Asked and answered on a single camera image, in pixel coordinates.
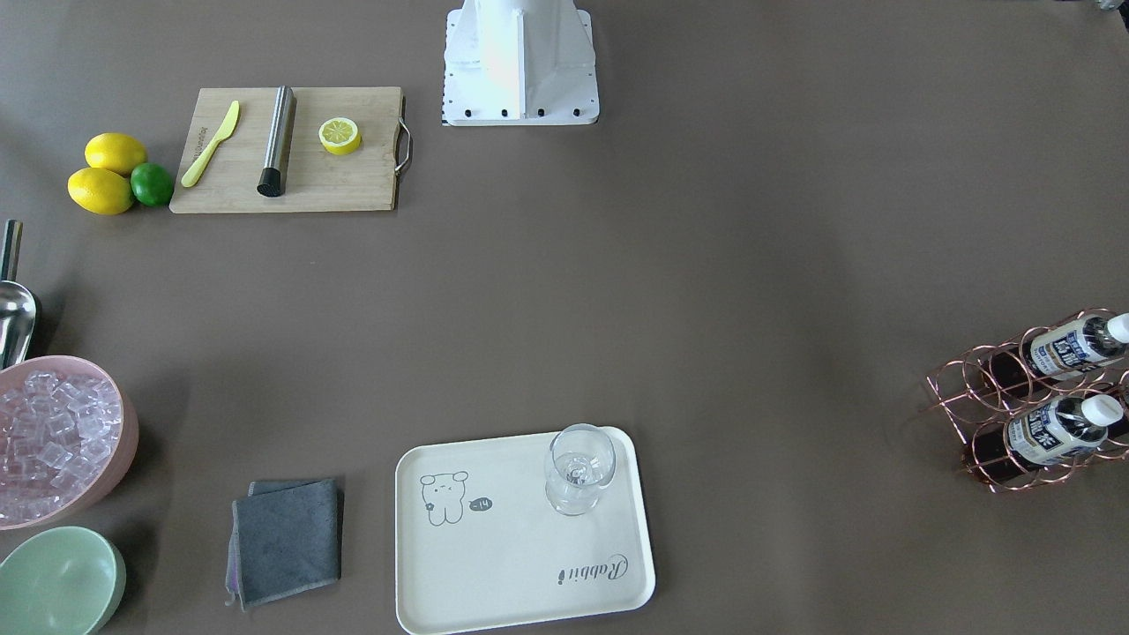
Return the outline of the green lime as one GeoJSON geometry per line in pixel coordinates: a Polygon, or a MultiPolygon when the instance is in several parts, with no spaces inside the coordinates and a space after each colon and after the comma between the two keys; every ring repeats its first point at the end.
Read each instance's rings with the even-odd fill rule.
{"type": "Polygon", "coordinates": [[[129,180],[132,193],[140,205],[166,206],[172,201],[175,180],[161,165],[141,162],[130,172],[129,180]]]}

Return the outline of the tea bottle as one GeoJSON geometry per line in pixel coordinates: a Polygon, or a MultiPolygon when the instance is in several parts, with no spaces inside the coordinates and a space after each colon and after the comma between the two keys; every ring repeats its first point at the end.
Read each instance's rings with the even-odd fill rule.
{"type": "Polygon", "coordinates": [[[1027,379],[1073,379],[1124,358],[1128,314],[1084,315],[996,354],[988,373],[1000,385],[1027,379]]]}
{"type": "Polygon", "coordinates": [[[1112,395],[1059,397],[1016,415],[999,430],[975,435],[965,462],[995,480],[1033,473],[1089,454],[1122,418],[1124,406],[1112,395]]]}

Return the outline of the grey folded cloth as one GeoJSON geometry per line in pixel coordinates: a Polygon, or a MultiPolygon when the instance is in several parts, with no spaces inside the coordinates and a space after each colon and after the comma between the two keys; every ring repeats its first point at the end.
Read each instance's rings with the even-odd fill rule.
{"type": "Polygon", "coordinates": [[[342,501],[333,478],[250,482],[231,503],[231,602],[247,611],[339,582],[342,501]]]}

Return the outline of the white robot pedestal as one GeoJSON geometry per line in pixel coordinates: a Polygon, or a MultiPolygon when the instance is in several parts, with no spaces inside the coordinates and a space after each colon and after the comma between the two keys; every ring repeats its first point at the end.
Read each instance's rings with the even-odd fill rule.
{"type": "Polygon", "coordinates": [[[443,125],[598,121],[592,17],[572,1],[464,1],[445,25],[443,125]]]}

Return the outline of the yellow plastic knife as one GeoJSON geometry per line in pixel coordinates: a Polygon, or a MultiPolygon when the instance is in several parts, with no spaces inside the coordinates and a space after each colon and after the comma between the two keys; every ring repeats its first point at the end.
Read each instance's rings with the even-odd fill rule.
{"type": "Polygon", "coordinates": [[[181,177],[180,184],[183,188],[192,188],[200,181],[208,168],[209,162],[213,159],[215,150],[234,136],[239,118],[240,103],[239,101],[231,101],[221,121],[221,125],[215,129],[215,134],[205,142],[205,147],[198,154],[195,160],[190,164],[190,167],[185,169],[184,176],[181,177]]]}

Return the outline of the tea bottle front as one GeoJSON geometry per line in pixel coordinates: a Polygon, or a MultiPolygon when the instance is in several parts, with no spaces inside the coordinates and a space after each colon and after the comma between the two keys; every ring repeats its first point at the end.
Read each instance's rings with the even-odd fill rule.
{"type": "Polygon", "coordinates": [[[1112,395],[1059,397],[1016,415],[999,430],[975,435],[965,462],[995,480],[1033,473],[1089,454],[1122,418],[1124,406],[1112,395]]]}

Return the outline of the clear wine glass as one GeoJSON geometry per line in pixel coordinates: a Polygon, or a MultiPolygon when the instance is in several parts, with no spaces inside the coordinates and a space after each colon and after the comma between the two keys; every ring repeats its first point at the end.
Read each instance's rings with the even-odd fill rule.
{"type": "Polygon", "coordinates": [[[564,516],[588,513],[618,471],[616,447],[606,430],[574,423],[555,434],[545,454],[545,496],[564,516]]]}

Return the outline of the cream rabbit tray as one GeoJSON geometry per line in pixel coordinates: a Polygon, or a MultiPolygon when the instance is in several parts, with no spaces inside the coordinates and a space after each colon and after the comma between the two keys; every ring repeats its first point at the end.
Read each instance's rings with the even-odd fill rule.
{"type": "Polygon", "coordinates": [[[546,498],[549,430],[406,451],[395,471],[400,627],[492,630],[649,602],[656,574],[634,443],[604,430],[616,473],[580,516],[546,498]]]}

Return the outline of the lemon two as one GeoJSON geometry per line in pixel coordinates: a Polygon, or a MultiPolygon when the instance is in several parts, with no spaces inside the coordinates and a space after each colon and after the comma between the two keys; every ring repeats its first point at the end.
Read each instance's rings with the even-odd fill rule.
{"type": "Polygon", "coordinates": [[[67,181],[67,190],[90,214],[125,214],[134,205],[130,182],[105,168],[77,169],[67,181]]]}

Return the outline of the steel ice scoop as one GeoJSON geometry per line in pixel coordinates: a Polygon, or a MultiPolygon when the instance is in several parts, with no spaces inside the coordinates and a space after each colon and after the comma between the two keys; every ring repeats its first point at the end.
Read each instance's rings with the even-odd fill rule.
{"type": "Polygon", "coordinates": [[[40,318],[40,301],[16,281],[23,221],[7,220],[1,250],[1,369],[26,359],[40,318]]]}

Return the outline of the tea bottle back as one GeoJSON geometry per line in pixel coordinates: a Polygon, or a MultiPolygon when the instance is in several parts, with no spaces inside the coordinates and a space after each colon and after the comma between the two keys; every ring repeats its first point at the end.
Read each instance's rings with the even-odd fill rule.
{"type": "Polygon", "coordinates": [[[1084,315],[996,354],[988,373],[1000,385],[1027,379],[1073,379],[1124,358],[1128,314],[1084,315]]]}

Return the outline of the lemon one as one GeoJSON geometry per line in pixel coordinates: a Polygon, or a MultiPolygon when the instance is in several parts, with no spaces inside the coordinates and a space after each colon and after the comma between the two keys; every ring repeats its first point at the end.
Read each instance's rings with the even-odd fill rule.
{"type": "Polygon", "coordinates": [[[148,160],[148,153],[145,145],[133,136],[103,132],[87,141],[84,157],[89,168],[110,169],[119,176],[128,177],[148,160]]]}

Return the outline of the green bowl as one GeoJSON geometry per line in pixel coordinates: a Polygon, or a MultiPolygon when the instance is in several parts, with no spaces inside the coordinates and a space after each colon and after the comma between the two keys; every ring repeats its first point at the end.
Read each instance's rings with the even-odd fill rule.
{"type": "Polygon", "coordinates": [[[97,634],[116,614],[126,579],[117,547],[94,530],[34,534],[1,567],[1,632],[97,634]]]}

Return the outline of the wooden cutting board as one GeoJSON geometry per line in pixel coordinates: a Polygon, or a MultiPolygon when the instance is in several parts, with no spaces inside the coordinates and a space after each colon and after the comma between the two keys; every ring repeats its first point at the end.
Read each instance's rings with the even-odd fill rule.
{"type": "Polygon", "coordinates": [[[259,193],[272,133],[275,87],[202,88],[180,160],[177,177],[213,139],[233,103],[239,118],[229,139],[215,149],[198,183],[177,185],[173,214],[390,212],[399,202],[400,119],[404,93],[399,86],[294,87],[295,115],[289,134],[282,195],[259,193]],[[318,139],[321,124],[344,116],[358,125],[362,143],[355,153],[333,155],[318,139]]]}

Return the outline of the copper wire bottle basket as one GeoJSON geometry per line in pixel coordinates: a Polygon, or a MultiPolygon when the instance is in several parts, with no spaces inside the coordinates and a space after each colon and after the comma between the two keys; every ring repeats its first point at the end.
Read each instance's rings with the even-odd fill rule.
{"type": "Polygon", "coordinates": [[[1000,385],[988,373],[987,362],[996,354],[1019,346],[1036,334],[1068,323],[1084,315],[1118,315],[1112,310],[1089,308],[1068,315],[1053,325],[1032,328],[1001,343],[977,346],[955,359],[944,362],[933,369],[924,381],[928,397],[928,408],[943,414],[952,424],[963,445],[962,466],[968,475],[983,482],[988,490],[1016,492],[1035,488],[1052,482],[1064,482],[1082,467],[1100,466],[1102,462],[1126,459],[1126,355],[1100,369],[1092,369],[1073,379],[1027,379],[1018,385],[1000,385]],[[1112,395],[1124,406],[1124,418],[1113,423],[1108,429],[1108,438],[1101,445],[1080,456],[1065,459],[1060,466],[1041,467],[1033,473],[1016,475],[1008,480],[995,480],[983,470],[968,466],[968,447],[975,435],[999,430],[1005,421],[1016,415],[1027,414],[1059,397],[1112,395]]]}

